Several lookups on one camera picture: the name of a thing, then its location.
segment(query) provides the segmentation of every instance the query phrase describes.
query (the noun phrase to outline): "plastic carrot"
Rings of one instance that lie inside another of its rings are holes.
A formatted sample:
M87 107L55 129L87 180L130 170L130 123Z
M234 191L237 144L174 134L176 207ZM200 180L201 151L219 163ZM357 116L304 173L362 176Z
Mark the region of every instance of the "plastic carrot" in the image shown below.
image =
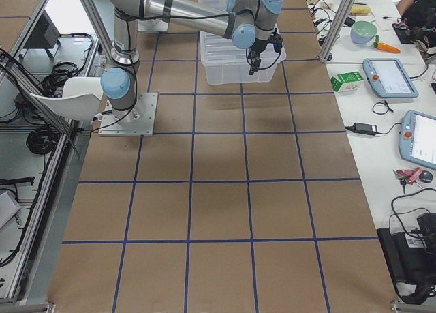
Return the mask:
M398 54L400 52L400 50L397 47L391 46L391 45L386 44L384 42L379 42L378 35L375 36L374 48L376 48L378 50L382 50L384 52L389 52L389 53L394 53L394 54Z

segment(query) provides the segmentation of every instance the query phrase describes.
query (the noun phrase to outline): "white table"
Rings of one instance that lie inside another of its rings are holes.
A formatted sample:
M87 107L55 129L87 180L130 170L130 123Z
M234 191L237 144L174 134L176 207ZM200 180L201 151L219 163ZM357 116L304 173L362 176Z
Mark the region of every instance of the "white table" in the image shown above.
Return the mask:
M333 10L336 11L341 0L325 0L327 3L333 4ZM395 46L401 50L400 54L392 54L376 50L373 47L373 40L366 44L355 44L350 38L351 28L343 27L340 31L339 38L332 49L331 63L362 63L363 59L368 57L398 57L403 64L422 64L424 61L420 53L416 50L413 44L402 44L392 28L392 23L396 22L395 18L399 18L400 14L396 10L395 5L391 0L367 0L368 6L371 8L371 13L368 16L356 16L356 20L366 20L373 22L378 29L378 35L380 42L385 42L392 46ZM334 18L334 12L327 10L329 16ZM319 11L316 18L326 17L326 13ZM382 19L382 17L388 16L389 19Z
M422 65L405 65L410 76L419 75L422 68ZM359 71L364 76L361 64L328 65L328 73L331 76L352 71ZM367 81L355 91L336 93L344 125L352 125L354 122L375 124L379 132L387 132L394 123L401 122L409 110L436 116L436 94L430 86L434 71L435 66L432 65L426 74L414 81L420 95L413 102L390 103L394 113L388 112L385 115L372 113L372 106L381 99L376 96ZM347 133L376 228L388 226L389 216L392 214L390 201L403 194L400 183L394 177L393 170L413 170L418 167L417 164L401 159L398 149L399 130L400 127L396 126L385 136ZM422 166L421 168L431 171L435 177L426 186L436 188L436 171ZM419 189L416 185L406 185L408 194ZM398 212L409 211L416 207L426 207L430 211L434 211L435 201L436 192L424 192L415 198L398 200L395 207ZM417 211L402 215L401 218L406 228L410 230L417 227L416 217L423 213L424 211ZM392 219L392 222L391 231L400 231L400 225L395 218Z

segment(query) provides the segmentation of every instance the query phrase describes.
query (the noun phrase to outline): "green bowl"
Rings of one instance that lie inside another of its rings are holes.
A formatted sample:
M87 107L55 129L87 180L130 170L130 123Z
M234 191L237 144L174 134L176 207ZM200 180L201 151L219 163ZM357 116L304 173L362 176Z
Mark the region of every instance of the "green bowl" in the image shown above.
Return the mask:
M365 44L377 35L377 27L371 22L357 21L352 25L350 33L352 41L357 44Z

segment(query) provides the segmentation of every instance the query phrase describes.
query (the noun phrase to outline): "clear plastic storage bin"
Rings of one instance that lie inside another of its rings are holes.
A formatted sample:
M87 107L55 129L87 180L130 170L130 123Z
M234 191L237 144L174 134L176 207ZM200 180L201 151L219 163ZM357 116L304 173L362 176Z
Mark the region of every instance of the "clear plastic storage bin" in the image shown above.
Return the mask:
M225 11L227 0L198 0L199 3ZM260 54L262 60L260 68L270 66L277 58L272 44ZM254 75L248 74L250 67L245 56L245 49L233 45L231 39L224 39L218 35L200 32L200 56L206 70L207 83L222 85L224 83L267 83L273 78L277 64L286 59L283 46L277 62L267 70L259 70Z

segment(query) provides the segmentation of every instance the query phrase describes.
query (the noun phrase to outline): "keys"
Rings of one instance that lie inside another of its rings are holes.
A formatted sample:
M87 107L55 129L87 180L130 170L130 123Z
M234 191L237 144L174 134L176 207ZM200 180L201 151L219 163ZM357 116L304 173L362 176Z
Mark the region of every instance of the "keys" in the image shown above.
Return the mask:
M406 193L407 184L416 184L419 188L424 189L424 186L416 181L421 172L421 168L416 168L415 170L394 170L395 178L400 181L400 185L403 188L403 194Z
M401 185L401 187L403 187L403 194L405 194L406 193L406 185L407 185L406 179L400 180L400 185Z

